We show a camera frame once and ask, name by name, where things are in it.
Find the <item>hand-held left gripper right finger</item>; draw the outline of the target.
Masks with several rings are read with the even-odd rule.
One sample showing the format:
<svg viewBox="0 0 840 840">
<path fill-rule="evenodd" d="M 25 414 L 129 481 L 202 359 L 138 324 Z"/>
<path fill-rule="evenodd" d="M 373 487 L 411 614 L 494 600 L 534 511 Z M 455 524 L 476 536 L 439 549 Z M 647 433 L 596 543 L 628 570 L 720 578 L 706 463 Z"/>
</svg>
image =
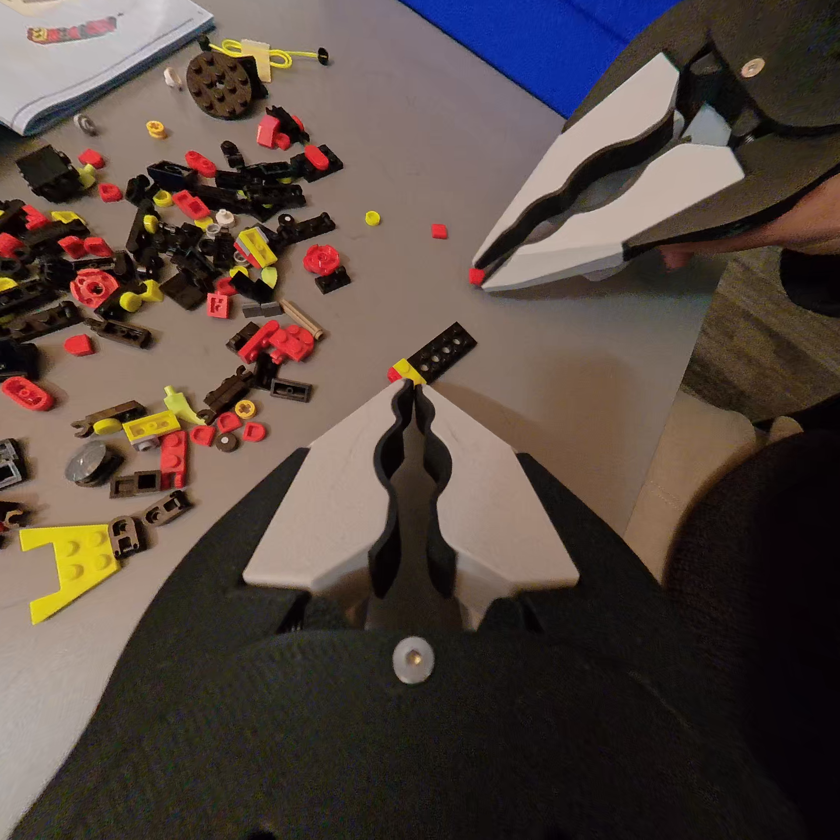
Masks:
<svg viewBox="0 0 840 840">
<path fill-rule="evenodd" d="M 491 604 L 575 587 L 580 573 L 517 451 L 428 385 L 415 389 L 423 466 L 434 481 L 427 564 L 468 629 Z"/>
</svg>

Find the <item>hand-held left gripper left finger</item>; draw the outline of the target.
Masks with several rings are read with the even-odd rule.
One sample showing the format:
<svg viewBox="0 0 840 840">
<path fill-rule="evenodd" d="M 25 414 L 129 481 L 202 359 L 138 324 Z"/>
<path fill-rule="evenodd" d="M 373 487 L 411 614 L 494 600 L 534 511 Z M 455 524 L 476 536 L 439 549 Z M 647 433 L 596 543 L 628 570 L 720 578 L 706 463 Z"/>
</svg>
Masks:
<svg viewBox="0 0 840 840">
<path fill-rule="evenodd" d="M 392 478 L 404 460 L 415 385 L 399 380 L 308 447 L 243 572 L 247 585 L 331 601 L 370 622 L 401 562 Z"/>
</svg>

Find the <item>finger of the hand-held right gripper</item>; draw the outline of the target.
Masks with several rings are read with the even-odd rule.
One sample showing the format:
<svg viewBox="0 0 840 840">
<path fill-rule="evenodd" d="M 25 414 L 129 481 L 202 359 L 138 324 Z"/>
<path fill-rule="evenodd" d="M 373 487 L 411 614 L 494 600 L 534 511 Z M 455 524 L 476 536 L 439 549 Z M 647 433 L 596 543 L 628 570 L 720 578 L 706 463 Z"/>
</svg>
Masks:
<svg viewBox="0 0 840 840">
<path fill-rule="evenodd" d="M 646 163 L 675 134 L 679 70 L 657 54 L 578 122 L 569 122 L 492 228 L 473 260 L 487 270 L 534 229 L 568 211 L 599 179 Z"/>
<path fill-rule="evenodd" d="M 680 143 L 650 162 L 613 201 L 573 215 L 548 238 L 520 247 L 482 289 L 512 291 L 618 269 L 632 238 L 743 177 L 729 147 Z"/>
</svg>

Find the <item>black plate yellow red assembly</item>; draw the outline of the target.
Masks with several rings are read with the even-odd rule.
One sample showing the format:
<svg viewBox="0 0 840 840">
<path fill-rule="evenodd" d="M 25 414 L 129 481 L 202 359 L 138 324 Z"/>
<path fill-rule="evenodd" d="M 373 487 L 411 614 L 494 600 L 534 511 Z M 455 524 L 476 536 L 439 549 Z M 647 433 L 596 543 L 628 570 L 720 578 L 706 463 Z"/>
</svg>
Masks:
<svg viewBox="0 0 840 840">
<path fill-rule="evenodd" d="M 421 349 L 395 362 L 388 369 L 386 378 L 388 382 L 407 379 L 415 385 L 431 385 L 477 344 L 459 322 L 454 322 Z"/>
</svg>

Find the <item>pile of lego pieces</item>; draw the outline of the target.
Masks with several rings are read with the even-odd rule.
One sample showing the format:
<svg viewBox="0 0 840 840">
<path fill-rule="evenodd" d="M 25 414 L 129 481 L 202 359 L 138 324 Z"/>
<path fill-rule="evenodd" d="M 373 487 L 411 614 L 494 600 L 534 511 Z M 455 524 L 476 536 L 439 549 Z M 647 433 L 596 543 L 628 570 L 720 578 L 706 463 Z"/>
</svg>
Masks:
<svg viewBox="0 0 840 840">
<path fill-rule="evenodd" d="M 287 161 L 248 163 L 237 144 L 225 140 L 225 170 L 188 150 L 183 164 L 152 163 L 124 190 L 98 179 L 107 160 L 90 148 L 78 156 L 79 167 L 53 145 L 17 160 L 31 192 L 46 201 L 66 203 L 93 186 L 105 203 L 129 201 L 134 214 L 121 248 L 93 234 L 76 212 L 46 214 L 31 203 L 2 201 L 2 397 L 26 411 L 46 413 L 57 405 L 40 384 L 40 338 L 87 329 L 62 343 L 74 358 L 95 354 L 103 341 L 147 351 L 156 338 L 132 321 L 146 305 L 171 300 L 187 312 L 201 308 L 210 319 L 226 320 L 232 300 L 244 299 L 247 322 L 226 343 L 238 367 L 204 396 L 200 409 L 167 385 L 162 412 L 128 400 L 70 424 L 83 446 L 68 454 L 62 471 L 67 483 L 107 485 L 117 499 L 171 492 L 142 519 L 98 526 L 92 543 L 110 544 L 118 559 L 143 549 L 144 525 L 163 524 L 190 507 L 183 495 L 190 443 L 231 452 L 265 438 L 250 393 L 304 404 L 312 399 L 312 384 L 278 371 L 309 358 L 324 331 L 278 297 L 278 258 L 335 229 L 327 212 L 297 220 L 288 211 L 307 204 L 301 181 L 314 183 L 343 163 L 279 106 L 266 109 L 256 141 L 268 150 L 298 144 L 301 152 Z"/>
</svg>

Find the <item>yellow lego wedge plate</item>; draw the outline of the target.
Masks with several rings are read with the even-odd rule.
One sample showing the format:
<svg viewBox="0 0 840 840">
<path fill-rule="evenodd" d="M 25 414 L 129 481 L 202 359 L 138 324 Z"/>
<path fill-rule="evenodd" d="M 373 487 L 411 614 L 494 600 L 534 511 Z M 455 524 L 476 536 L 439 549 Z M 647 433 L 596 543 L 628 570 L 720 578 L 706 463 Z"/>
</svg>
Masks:
<svg viewBox="0 0 840 840">
<path fill-rule="evenodd" d="M 22 551 L 50 545 L 56 561 L 58 590 L 29 604 L 30 622 L 34 626 L 50 619 L 120 570 L 106 523 L 25 528 L 18 539 Z"/>
</svg>

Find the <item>black round lego plate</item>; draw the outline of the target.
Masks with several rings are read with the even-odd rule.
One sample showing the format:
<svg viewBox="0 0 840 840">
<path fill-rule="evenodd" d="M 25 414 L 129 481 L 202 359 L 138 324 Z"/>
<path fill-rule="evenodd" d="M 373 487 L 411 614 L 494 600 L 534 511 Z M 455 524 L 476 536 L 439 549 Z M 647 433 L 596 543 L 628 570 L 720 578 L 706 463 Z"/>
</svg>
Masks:
<svg viewBox="0 0 840 840">
<path fill-rule="evenodd" d="M 203 50 L 190 61 L 185 85 L 197 107 L 225 121 L 243 118 L 263 91 L 253 57 Z"/>
</svg>

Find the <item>lego instruction booklet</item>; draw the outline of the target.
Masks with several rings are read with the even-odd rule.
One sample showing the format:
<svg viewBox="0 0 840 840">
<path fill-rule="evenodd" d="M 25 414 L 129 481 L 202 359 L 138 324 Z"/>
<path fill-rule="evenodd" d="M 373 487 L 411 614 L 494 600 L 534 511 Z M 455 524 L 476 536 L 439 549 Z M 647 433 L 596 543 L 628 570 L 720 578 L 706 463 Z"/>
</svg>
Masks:
<svg viewBox="0 0 840 840">
<path fill-rule="evenodd" d="M 2 1 L 1 123 L 42 133 L 213 27 L 189 1 Z"/>
</svg>

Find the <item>person's right hand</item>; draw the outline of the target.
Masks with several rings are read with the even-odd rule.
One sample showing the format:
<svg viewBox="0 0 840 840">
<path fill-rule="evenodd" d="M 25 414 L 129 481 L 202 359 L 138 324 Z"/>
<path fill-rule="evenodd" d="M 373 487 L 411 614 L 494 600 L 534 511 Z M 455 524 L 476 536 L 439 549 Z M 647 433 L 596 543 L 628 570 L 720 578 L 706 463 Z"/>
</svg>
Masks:
<svg viewBox="0 0 840 840">
<path fill-rule="evenodd" d="M 839 253 L 839 175 L 824 181 L 771 222 L 744 234 L 658 248 L 665 266 L 687 266 L 694 256 L 719 256 L 741 251 L 780 248 L 809 256 Z"/>
</svg>

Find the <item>blue plastic bin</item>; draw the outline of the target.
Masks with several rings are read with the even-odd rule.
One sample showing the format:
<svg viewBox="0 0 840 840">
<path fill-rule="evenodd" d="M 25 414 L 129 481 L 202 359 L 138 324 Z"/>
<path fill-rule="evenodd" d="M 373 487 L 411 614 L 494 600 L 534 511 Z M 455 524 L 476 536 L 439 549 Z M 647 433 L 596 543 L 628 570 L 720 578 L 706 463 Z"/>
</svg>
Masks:
<svg viewBox="0 0 840 840">
<path fill-rule="evenodd" d="M 630 42 L 677 1 L 404 1 L 569 118 Z"/>
</svg>

